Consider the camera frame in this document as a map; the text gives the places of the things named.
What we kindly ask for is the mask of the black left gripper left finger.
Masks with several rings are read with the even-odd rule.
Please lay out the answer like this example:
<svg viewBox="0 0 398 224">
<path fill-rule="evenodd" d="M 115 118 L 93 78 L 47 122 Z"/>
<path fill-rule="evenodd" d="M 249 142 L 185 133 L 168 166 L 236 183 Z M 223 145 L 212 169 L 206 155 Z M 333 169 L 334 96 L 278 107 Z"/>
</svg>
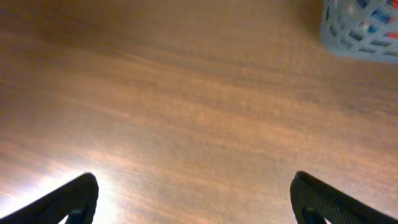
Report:
<svg viewBox="0 0 398 224">
<path fill-rule="evenodd" d="M 1 218 L 1 224 L 92 224 L 99 187 L 96 177 L 84 173 L 40 199 Z"/>
</svg>

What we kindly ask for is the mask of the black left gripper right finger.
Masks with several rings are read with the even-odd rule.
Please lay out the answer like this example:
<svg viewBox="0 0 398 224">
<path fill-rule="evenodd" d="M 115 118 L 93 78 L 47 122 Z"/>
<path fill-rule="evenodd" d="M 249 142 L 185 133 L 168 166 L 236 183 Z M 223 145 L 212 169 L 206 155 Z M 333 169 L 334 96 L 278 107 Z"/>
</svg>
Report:
<svg viewBox="0 0 398 224">
<path fill-rule="evenodd" d="M 290 200 L 298 224 L 397 224 L 395 218 L 304 171 L 298 171 L 290 185 Z"/>
</svg>

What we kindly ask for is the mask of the blue Kleenex tissue pack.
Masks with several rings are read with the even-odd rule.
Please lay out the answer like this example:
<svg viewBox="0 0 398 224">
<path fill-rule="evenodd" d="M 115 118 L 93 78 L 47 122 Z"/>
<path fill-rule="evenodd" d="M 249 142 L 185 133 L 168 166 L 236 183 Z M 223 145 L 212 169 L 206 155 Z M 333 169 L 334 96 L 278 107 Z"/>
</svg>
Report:
<svg viewBox="0 0 398 224">
<path fill-rule="evenodd" d="M 393 15 L 392 9 L 386 4 L 386 0 L 356 0 L 359 6 L 359 28 L 368 34 L 374 34 L 387 26 L 387 32 L 390 27 L 396 23 L 388 24 L 388 19 Z"/>
</svg>

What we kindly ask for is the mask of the grey plastic basket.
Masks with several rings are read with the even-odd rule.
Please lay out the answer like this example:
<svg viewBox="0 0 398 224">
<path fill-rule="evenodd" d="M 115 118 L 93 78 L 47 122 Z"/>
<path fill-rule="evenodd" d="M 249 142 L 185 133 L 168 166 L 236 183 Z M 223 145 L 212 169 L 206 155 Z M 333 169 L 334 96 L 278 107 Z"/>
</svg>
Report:
<svg viewBox="0 0 398 224">
<path fill-rule="evenodd" d="M 361 30 L 356 0 L 324 0 L 320 24 L 323 45 L 334 54 L 397 63 L 397 39 L 386 37 L 387 26 L 374 34 Z"/>
</svg>

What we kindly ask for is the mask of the orange spaghetti packet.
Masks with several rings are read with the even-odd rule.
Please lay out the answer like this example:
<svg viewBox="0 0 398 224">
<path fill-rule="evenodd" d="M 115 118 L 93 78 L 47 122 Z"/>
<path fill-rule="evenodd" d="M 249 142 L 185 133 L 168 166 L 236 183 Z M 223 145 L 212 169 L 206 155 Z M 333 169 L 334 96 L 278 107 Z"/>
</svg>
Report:
<svg viewBox="0 0 398 224">
<path fill-rule="evenodd" d="M 390 27 L 386 34 L 386 37 L 397 39 L 397 0 L 386 0 L 386 4 L 394 12 L 392 16 L 388 19 L 388 24 L 396 23 L 394 27 Z"/>
</svg>

